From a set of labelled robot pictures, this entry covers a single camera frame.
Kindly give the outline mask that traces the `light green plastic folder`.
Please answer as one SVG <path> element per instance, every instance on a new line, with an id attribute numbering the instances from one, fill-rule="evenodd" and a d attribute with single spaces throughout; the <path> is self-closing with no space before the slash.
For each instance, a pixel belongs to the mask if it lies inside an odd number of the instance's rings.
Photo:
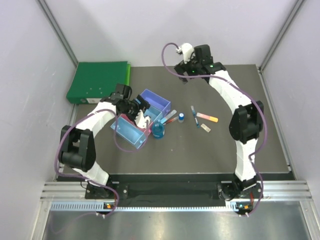
<path id="1" fill-rule="evenodd" d="M 125 74 L 125 80 L 124 84 L 129 86 L 130 85 L 130 77 L 131 77 L 131 64 L 126 65 L 126 74 Z"/>

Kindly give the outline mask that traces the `light blue end bin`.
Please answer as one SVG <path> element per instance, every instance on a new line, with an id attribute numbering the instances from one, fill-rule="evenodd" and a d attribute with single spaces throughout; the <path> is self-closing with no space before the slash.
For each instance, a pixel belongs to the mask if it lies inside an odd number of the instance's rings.
<path id="1" fill-rule="evenodd" d="M 140 148 L 146 140 L 144 131 L 136 127 L 125 115 L 118 117 L 116 133 L 136 149 Z"/>

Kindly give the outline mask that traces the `pink plastic bin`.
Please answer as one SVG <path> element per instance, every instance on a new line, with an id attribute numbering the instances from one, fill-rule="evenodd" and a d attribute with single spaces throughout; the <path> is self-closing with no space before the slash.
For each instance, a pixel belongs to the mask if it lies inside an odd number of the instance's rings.
<path id="1" fill-rule="evenodd" d="M 153 124 L 150 116 L 146 115 L 139 118 L 139 123 L 136 125 L 136 122 L 130 120 L 125 114 L 121 114 L 118 119 L 118 128 L 124 131 L 124 136 L 133 136 L 134 134 L 144 133 L 146 136 L 150 134 L 151 127 Z"/>

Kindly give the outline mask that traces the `purple plastic bin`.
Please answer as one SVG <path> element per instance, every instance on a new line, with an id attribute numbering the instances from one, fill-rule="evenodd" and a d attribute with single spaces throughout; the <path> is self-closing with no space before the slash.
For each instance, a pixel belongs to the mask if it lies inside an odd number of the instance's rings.
<path id="1" fill-rule="evenodd" d="M 151 106 L 161 111 L 163 117 L 171 111 L 171 102 L 153 91 L 145 89 L 140 95 Z"/>

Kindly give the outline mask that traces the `dark green ring binder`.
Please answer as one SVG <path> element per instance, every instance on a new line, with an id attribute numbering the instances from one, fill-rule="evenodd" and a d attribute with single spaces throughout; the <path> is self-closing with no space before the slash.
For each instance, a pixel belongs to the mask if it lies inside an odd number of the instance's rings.
<path id="1" fill-rule="evenodd" d="M 71 104 L 97 104 L 117 84 L 125 85 L 127 61 L 79 62 L 66 99 Z"/>

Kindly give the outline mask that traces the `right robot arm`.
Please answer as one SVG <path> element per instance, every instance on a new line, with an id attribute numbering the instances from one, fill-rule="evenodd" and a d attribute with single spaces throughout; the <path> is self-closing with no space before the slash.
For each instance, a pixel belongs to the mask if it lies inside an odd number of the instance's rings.
<path id="1" fill-rule="evenodd" d="M 264 105 L 261 101 L 254 102 L 239 89 L 227 68 L 213 61 L 207 44 L 192 46 L 184 43 L 176 48 L 176 52 L 183 57 L 174 67 L 181 81 L 188 81 L 184 75 L 201 77 L 219 93 L 232 113 L 228 129 L 236 144 L 236 168 L 231 186 L 220 186 L 219 194 L 227 201 L 245 198 L 257 184 L 254 152 L 263 130 Z"/>

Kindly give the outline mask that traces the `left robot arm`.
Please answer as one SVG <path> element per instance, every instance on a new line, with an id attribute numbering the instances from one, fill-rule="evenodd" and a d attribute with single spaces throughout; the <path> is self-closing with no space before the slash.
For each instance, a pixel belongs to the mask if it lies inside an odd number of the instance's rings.
<path id="1" fill-rule="evenodd" d="M 72 174 L 71 177 L 91 182 L 96 186 L 97 194 L 105 199 L 113 194 L 114 187 L 108 183 L 110 175 L 96 162 L 95 136 L 112 119 L 118 123 L 118 115 L 121 114 L 140 129 L 147 128 L 151 123 L 151 118 L 144 116 L 150 103 L 141 95 L 131 100 L 131 94 L 130 86 L 118 83 L 115 91 L 102 97 L 93 111 L 74 125 L 66 125 L 61 129 L 55 170 L 58 170 L 58 164 L 72 168 L 78 174 Z"/>

